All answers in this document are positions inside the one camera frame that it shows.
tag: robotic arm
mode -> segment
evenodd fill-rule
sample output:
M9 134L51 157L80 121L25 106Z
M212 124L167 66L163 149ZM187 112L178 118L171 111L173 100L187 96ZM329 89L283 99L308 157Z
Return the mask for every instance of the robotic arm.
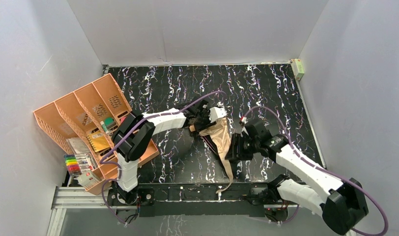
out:
M178 108L156 114L140 114L132 111L113 134L113 142L117 145L136 123L145 117L155 116L144 121L139 126L138 132L131 134L117 148L118 163L121 165L121 178L117 180L117 190L124 199L130 199L131 190L138 185L138 159L145 152L152 135L169 129L186 128L190 125L199 132L214 125L217 119L226 116L221 103L217 107L208 108L206 100L202 100L183 113L176 114L178 111ZM165 113L175 115L161 116ZM309 162L321 168L295 146L290 146L284 135L272 135L259 119L249 122L242 119L241 124L242 132L232 135L227 160L251 160L254 153L261 153L294 172L307 184L301 185L285 175L280 175L268 183L267 188L259 190L258 194L250 194L249 198L274 201L283 199L295 202L321 216L324 222L340 235L346 234L368 214L369 210L362 192L305 163ZM298 158L294 151L297 151L301 158ZM350 181L361 187L355 179Z

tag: orange plastic organizer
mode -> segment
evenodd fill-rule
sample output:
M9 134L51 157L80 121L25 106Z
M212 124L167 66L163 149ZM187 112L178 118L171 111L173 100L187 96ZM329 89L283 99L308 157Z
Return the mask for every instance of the orange plastic organizer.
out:
M79 137L88 146L97 162L101 160L106 151L95 152L86 136L94 131L100 130L107 139L110 147L114 146L111 137L101 127L100 121L112 117L116 122L115 131L121 124L120 118L131 112L131 107L126 101L118 84L111 74L83 86L80 89L67 94L34 111L39 127L55 141L67 154L73 154L66 139ZM140 158L139 166L159 155L159 151L152 140L146 152ZM117 161L117 153L110 158ZM100 165L93 171L102 181L87 189L88 192L98 195L101 186L109 178L117 177L117 166L112 164Z

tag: beige cloth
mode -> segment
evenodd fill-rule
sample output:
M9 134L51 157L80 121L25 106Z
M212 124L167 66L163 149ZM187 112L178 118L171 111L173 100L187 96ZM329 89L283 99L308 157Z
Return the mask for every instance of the beige cloth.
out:
M228 134L228 125L227 125L227 119L220 118L216 120L216 124L202 130L199 135L201 136L207 136L209 135L211 137L211 140L215 143L217 146L217 151L218 155L220 157L220 160L224 166L224 169L226 171L226 174L230 180L230 183L228 184L227 187L224 189L219 189L217 190L217 194L225 191L230 187L231 183L233 183L233 172L231 171L231 165L228 160L225 160L225 157L228 153L228 150L230 149L230 143L231 143L231 138L230 135Z

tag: marble tabletop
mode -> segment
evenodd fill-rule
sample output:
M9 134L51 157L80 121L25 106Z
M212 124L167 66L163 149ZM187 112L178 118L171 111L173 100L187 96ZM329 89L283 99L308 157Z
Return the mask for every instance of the marble tabletop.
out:
M291 136L293 143L315 162L321 164L315 139L289 64L111 67L113 75L133 110L154 113L176 104L190 102L195 96L223 90L229 131L240 131L239 119L252 106L273 109ZM211 96L210 105L223 97ZM272 134L281 132L269 112L254 111L252 117L263 119ZM169 130L153 136L160 155L138 170L143 183L227 183L219 157L199 137L188 130ZM255 154L251 161L232 164L234 181L271 181L279 174L299 180L269 158Z

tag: yellow notebook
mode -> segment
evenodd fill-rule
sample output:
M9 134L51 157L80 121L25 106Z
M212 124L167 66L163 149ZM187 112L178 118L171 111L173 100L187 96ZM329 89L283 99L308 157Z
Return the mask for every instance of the yellow notebook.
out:
M88 138L88 141L91 144L92 148L96 152L102 151L102 150L110 147L110 145L107 142L107 139L103 136L101 131L97 131L95 133L88 134L87 138Z

